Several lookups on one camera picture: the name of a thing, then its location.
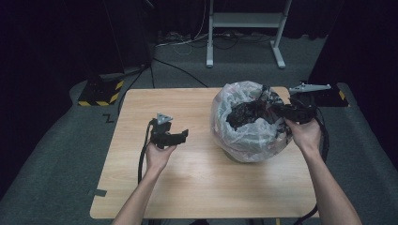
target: wrist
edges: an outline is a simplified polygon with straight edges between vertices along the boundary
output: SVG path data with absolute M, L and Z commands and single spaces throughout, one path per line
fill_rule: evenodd
M 145 176 L 157 179 L 161 175 L 162 170 L 159 168 L 149 167 L 146 169 Z
M 319 152 L 319 148 L 317 148 L 317 147 L 308 146 L 308 147 L 300 148 L 300 150 L 301 150 L 301 152 L 302 152 L 302 155 L 303 155 L 306 159 L 309 159 L 309 160 L 318 160 L 318 159 L 321 159 L 321 160 L 322 160 L 321 154 L 320 154 L 320 152 Z

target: wooden table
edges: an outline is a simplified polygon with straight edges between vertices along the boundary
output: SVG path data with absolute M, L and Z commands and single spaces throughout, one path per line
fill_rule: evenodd
M 285 88 L 277 89 L 288 96 Z M 146 127 L 157 113 L 173 116 L 171 133 L 190 134 L 162 172 L 145 218 L 298 218 L 310 212 L 314 189 L 293 141 L 259 163 L 237 163 L 212 141 L 210 107 L 220 90 L 130 90 L 99 180 L 98 189 L 107 192 L 94 197 L 91 217 L 114 218 L 136 188 Z

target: black tape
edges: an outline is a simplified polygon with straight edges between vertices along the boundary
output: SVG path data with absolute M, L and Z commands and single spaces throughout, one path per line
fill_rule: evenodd
M 105 123 L 109 124 L 109 123 L 113 123 L 113 122 L 114 122 L 113 120 L 110 120 L 110 118 L 111 118 L 111 115 L 110 115 L 110 114 L 103 114 L 102 116 L 107 116 L 107 117 L 106 117 L 106 122 L 105 122 Z
M 105 197 L 106 192 L 107 192 L 106 190 L 101 190 L 101 189 L 90 189 L 87 195 Z

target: black curtain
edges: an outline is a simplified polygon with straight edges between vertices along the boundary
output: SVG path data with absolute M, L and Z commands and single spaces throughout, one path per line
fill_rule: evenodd
M 348 83 L 372 131 L 398 169 L 395 6 L 393 0 L 345 1 L 309 82 Z
M 2 1 L 0 198 L 85 80 L 62 1 Z
M 181 35 L 191 35 L 194 38 L 203 21 L 206 4 L 206 16 L 201 34 L 208 32 L 209 0 L 153 0 L 159 13 L 161 31 L 164 35 L 178 32 Z M 283 31 L 288 38 L 324 38 L 333 26 L 343 0 L 293 0 L 289 16 Z M 285 1 L 281 0 L 215 0 L 215 12 L 283 12 Z M 216 28 L 220 32 L 226 28 Z M 260 31 L 268 35 L 275 35 L 276 29 L 238 28 L 241 33 Z

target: gray carpet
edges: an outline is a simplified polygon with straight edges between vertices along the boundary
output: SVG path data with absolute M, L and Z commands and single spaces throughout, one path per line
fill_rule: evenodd
M 278 69 L 268 42 L 238 43 L 229 50 L 216 49 L 214 68 L 206 68 L 206 48 L 188 45 L 158 47 L 155 57 L 189 71 L 210 87 L 253 81 L 293 87 L 307 80 L 324 39 L 283 38 L 281 52 L 285 69 Z M 220 47 L 230 41 L 216 40 Z M 152 64 L 156 88 L 203 87 L 186 73 L 157 61 Z M 106 79 L 119 74 L 103 76 Z M 124 77 L 122 93 L 137 78 Z M 70 90 L 74 105 L 38 143 L 8 193 L 0 202 L 0 224 L 110 224 L 110 219 L 89 216 L 108 147 L 117 122 L 119 100 L 113 106 L 79 107 L 77 98 L 85 82 Z M 349 108 L 322 108 L 330 135 L 328 166 L 350 198 L 363 224 L 396 224 L 398 221 L 398 173 L 370 130 L 349 87 L 339 84 Z M 153 88 L 146 70 L 132 88 Z M 293 224 L 294 218 L 282 218 Z M 187 224 L 167 220 L 164 224 Z M 219 219 L 214 224 L 240 220 Z M 274 218 L 256 219 L 255 224 L 275 224 Z M 319 224 L 308 219 L 305 224 Z

